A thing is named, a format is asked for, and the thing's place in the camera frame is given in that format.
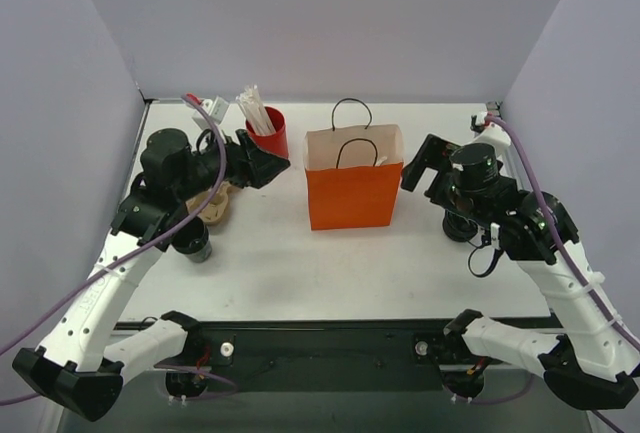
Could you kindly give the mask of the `orange paper bag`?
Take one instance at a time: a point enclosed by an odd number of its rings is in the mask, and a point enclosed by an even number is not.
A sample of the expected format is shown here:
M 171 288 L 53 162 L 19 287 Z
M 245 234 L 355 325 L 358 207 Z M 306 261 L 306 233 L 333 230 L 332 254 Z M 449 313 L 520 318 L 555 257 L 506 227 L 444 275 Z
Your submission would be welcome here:
M 362 125 L 309 131 L 303 141 L 310 228 L 313 231 L 387 227 L 391 224 L 404 167 L 404 140 L 396 124 Z M 375 167 L 379 157 L 392 164 Z

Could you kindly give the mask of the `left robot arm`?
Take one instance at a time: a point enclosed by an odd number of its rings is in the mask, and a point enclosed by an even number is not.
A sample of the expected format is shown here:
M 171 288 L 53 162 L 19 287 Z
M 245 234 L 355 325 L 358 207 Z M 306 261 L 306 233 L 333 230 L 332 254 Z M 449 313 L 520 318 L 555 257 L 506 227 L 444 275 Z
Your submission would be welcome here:
M 223 182 L 259 189 L 285 171 L 288 159 L 237 137 L 207 129 L 195 144 L 175 128 L 153 133 L 140 155 L 141 172 L 120 203 L 103 250 L 67 311 L 35 348 L 20 349 L 13 370 L 40 396 L 97 421 L 123 387 L 157 363 L 190 364 L 201 356 L 197 320 L 175 311 L 134 336 L 110 344 L 111 332 L 146 273 L 169 248 L 193 263 L 211 254 L 209 230 L 187 209 Z

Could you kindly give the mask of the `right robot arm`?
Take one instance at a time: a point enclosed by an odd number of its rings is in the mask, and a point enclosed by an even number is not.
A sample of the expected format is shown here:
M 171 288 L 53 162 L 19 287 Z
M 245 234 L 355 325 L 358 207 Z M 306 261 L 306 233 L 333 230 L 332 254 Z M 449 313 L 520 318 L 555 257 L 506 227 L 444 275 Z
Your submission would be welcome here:
M 401 187 L 412 191 L 425 170 L 435 171 L 426 197 L 482 229 L 493 258 L 507 256 L 531 278 L 561 330 L 520 329 L 467 309 L 446 325 L 444 351 L 457 361 L 472 355 L 522 368 L 578 410 L 625 408 L 639 392 L 638 338 L 606 297 L 564 205 L 519 188 L 501 167 L 489 143 L 459 146 L 429 134 L 403 169 Z

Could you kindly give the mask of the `white straw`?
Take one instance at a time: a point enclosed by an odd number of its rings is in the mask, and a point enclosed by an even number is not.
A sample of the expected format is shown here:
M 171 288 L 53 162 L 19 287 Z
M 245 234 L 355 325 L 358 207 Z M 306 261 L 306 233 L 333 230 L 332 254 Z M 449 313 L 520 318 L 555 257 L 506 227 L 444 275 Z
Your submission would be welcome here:
M 389 164 L 392 164 L 392 163 L 393 163 L 393 160 L 390 159 L 388 156 L 382 156 L 382 157 L 379 157 L 377 159 L 377 161 L 375 162 L 374 166 L 375 167 L 380 167 L 380 166 L 385 166 L 385 165 L 389 165 Z

